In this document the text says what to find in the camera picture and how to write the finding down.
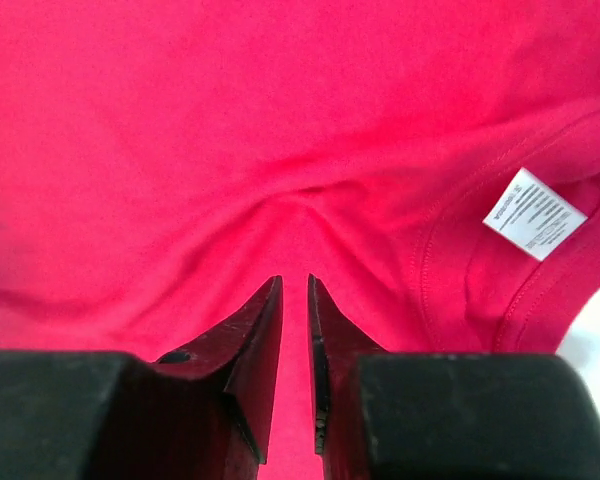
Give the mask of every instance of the pink fabric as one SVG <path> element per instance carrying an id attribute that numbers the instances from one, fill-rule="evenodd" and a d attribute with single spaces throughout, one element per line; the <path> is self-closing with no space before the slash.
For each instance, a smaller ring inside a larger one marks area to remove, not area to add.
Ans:
<path id="1" fill-rule="evenodd" d="M 542 264 L 481 224 L 522 166 L 591 216 Z M 320 478 L 309 272 L 389 349 L 555 349 L 600 285 L 600 2 L 0 1 L 0 348 L 153 360 L 282 274 L 260 478 Z"/>

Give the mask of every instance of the white label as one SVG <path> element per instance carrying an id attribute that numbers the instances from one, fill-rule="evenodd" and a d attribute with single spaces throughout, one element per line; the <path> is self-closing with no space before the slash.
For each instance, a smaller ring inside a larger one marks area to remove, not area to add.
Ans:
<path id="1" fill-rule="evenodd" d="M 483 223 L 542 261 L 586 219 L 523 168 Z"/>

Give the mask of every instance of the seam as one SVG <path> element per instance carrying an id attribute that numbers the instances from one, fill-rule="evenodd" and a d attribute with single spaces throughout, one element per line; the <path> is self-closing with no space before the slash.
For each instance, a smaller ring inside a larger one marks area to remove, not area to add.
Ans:
<path id="1" fill-rule="evenodd" d="M 495 163 L 498 163 L 498 162 L 502 161 L 503 159 L 511 156 L 511 154 L 513 153 L 514 150 L 522 148 L 525 144 L 528 143 L 529 140 L 538 139 L 541 135 L 546 135 L 550 129 L 549 129 L 549 127 L 545 127 L 544 129 L 541 129 L 538 132 L 535 132 L 533 134 L 526 136 L 525 138 L 523 138 L 522 140 L 517 142 L 515 145 L 510 147 L 503 154 L 498 156 L 496 159 L 484 164 L 473 175 L 471 175 L 469 177 L 469 179 L 463 184 L 463 188 L 465 188 L 464 193 L 462 195 L 458 195 L 455 197 L 448 196 L 447 199 L 451 199 L 451 200 L 448 200 L 447 204 L 454 205 L 454 204 L 458 204 L 458 203 L 462 202 L 467 196 L 469 196 L 471 193 L 474 193 L 476 190 L 481 188 L 486 183 L 492 182 L 493 180 L 503 176 L 504 174 L 508 173 L 512 167 L 515 167 L 516 165 L 519 166 L 522 162 L 527 160 L 529 157 L 546 150 L 547 148 L 555 145 L 558 141 L 568 138 L 570 135 L 573 134 L 574 130 L 577 127 L 582 126 L 583 124 L 586 125 L 590 120 L 592 120 L 598 116 L 600 116 L 600 109 L 597 109 L 597 110 L 594 110 L 593 112 L 588 112 L 588 113 L 581 115 L 579 118 L 571 121 L 567 125 L 558 129 L 557 132 L 553 133 L 553 138 L 546 139 L 546 137 L 545 137 L 545 140 L 543 143 L 539 143 L 538 145 L 535 146 L 535 148 L 533 148 L 531 151 L 527 152 L 522 157 L 516 157 L 514 159 L 511 159 L 509 162 L 507 162 L 507 164 L 503 168 L 503 170 L 500 171 L 499 173 L 497 173 L 495 176 L 485 178 L 479 184 L 477 184 L 473 187 L 470 185 L 471 180 L 473 180 L 476 177 L 480 177 L 486 169 L 488 169 Z M 429 210 L 429 214 L 427 216 L 427 221 L 433 217 L 433 212 L 435 211 L 435 209 L 437 207 L 439 207 L 442 204 L 442 202 L 443 202 L 443 200 L 441 199 L 441 200 L 437 201 L 431 207 L 431 209 Z M 442 221 L 448 216 L 448 213 L 450 210 L 451 210 L 451 207 L 447 207 L 441 214 L 438 215 L 436 220 L 433 222 L 432 227 L 428 231 L 429 234 L 426 239 L 425 250 L 424 250 L 424 253 L 423 253 L 423 255 L 421 257 L 421 261 L 420 261 L 421 271 L 420 271 L 420 302 L 419 303 L 420 303 L 421 316 L 424 320 L 424 323 L 425 323 L 425 326 L 427 329 L 427 333 L 429 334 L 436 350 L 441 350 L 441 345 L 440 345 L 440 339 L 438 337 L 438 334 L 435 331 L 434 319 L 429 314 L 429 294 L 428 294 L 428 290 L 426 287 L 428 285 L 428 279 L 429 279 L 428 264 L 430 262 L 431 255 L 432 255 L 431 251 L 433 249 L 433 244 L 434 244 L 434 241 L 433 241 L 434 234 L 436 233 L 436 230 L 439 228 Z M 419 244 L 422 241 L 422 239 L 424 238 L 425 234 L 426 234 L 426 232 L 422 233 Z M 416 255 L 417 254 L 414 253 L 414 256 L 413 256 L 414 261 L 412 262 L 412 271 L 414 271 L 414 274 L 415 274 L 415 257 L 416 257 Z M 496 342 L 498 342 L 502 336 L 502 330 L 504 328 L 504 324 L 505 324 L 505 319 L 503 318 L 503 320 L 500 322 L 500 325 L 498 325 L 496 327 L 498 329 L 498 336 L 496 338 Z"/>
<path id="2" fill-rule="evenodd" d="M 589 215 L 589 217 L 587 219 L 587 222 L 589 222 L 589 225 L 588 225 L 589 228 L 593 227 L 593 225 L 592 225 L 593 222 L 597 222 L 598 212 L 600 212 L 600 206 L 591 215 Z M 574 232 L 574 235 L 571 235 L 570 237 L 565 239 L 564 242 L 561 244 L 561 247 L 565 248 L 565 247 L 569 246 L 571 243 L 573 243 L 575 241 L 575 238 L 578 237 L 576 232 Z M 591 241 L 587 242 L 586 246 L 591 245 L 591 243 L 592 243 Z M 578 252 L 580 252 L 581 250 L 582 250 L 582 248 L 578 248 L 572 255 L 577 256 Z M 573 260 L 569 260 L 568 265 L 571 265 L 572 262 L 573 262 Z M 538 281 L 538 279 L 540 278 L 540 275 L 544 271 L 543 267 L 544 267 L 543 263 L 538 264 L 538 266 L 535 268 L 533 273 L 529 276 L 529 278 L 524 283 L 524 285 L 522 285 L 522 287 L 518 290 L 513 301 L 507 307 L 507 310 L 505 311 L 505 314 L 504 314 L 503 321 L 501 323 L 501 328 L 498 330 L 498 334 L 496 335 L 496 339 L 495 339 L 495 343 L 494 343 L 495 350 L 500 350 L 500 348 L 502 348 L 503 337 L 505 334 L 506 325 L 513 322 L 513 315 L 515 314 L 515 310 L 518 308 L 518 304 L 525 297 L 525 295 L 527 294 L 529 289 L 531 287 L 533 287 L 535 285 L 535 283 Z"/>
<path id="3" fill-rule="evenodd" d="M 597 221 L 596 223 L 599 223 L 600 217 L 597 217 L 596 221 Z M 590 228 L 593 228 L 594 226 L 595 226 L 595 224 L 589 225 Z M 571 243 L 573 243 L 573 241 L 575 241 L 574 239 L 576 237 L 577 237 L 577 235 L 573 235 L 573 236 L 569 237 L 568 240 L 571 240 Z M 542 299 L 545 297 L 545 295 L 547 293 L 549 293 L 551 290 L 553 290 L 555 288 L 555 286 L 565 277 L 565 274 L 567 273 L 567 271 L 569 271 L 571 266 L 574 263 L 576 263 L 578 260 L 580 260 L 580 258 L 582 257 L 583 251 L 588 250 L 589 247 L 598 240 L 600 240 L 600 234 L 598 234 L 598 235 L 592 234 L 591 238 L 589 239 L 588 242 L 586 242 L 584 245 L 581 245 L 580 247 L 578 247 L 571 254 L 570 260 L 568 262 L 564 262 L 563 265 L 561 265 L 559 273 L 554 276 L 553 280 L 546 286 L 546 288 L 542 291 L 542 293 L 540 295 L 538 295 L 538 297 L 535 299 L 535 301 L 533 302 L 533 304 L 527 311 L 527 313 L 524 317 L 524 320 L 522 321 L 520 331 L 518 332 L 518 335 L 516 337 L 516 340 L 515 340 L 515 343 L 513 346 L 515 351 L 517 351 L 520 348 L 522 336 L 524 335 L 524 332 L 526 331 L 528 325 L 531 323 L 531 316 L 532 316 L 533 312 L 536 310 L 536 308 L 538 308 L 540 303 L 542 303 Z M 536 270 L 536 272 L 534 273 L 532 285 L 535 284 L 538 281 L 538 279 L 540 279 L 540 276 L 541 276 L 540 274 L 541 274 L 540 269 Z M 526 294 L 526 292 L 529 290 L 529 288 L 532 285 L 530 285 L 528 288 L 525 288 L 524 292 L 521 291 L 518 298 L 516 299 L 517 301 L 515 302 L 515 304 L 512 304 L 511 308 L 508 309 L 508 311 L 505 315 L 506 317 L 508 317 L 508 323 L 511 323 L 511 321 L 513 320 L 512 317 L 515 314 L 515 310 L 516 310 L 518 304 L 520 303 L 521 299 L 524 297 L 524 295 Z"/>

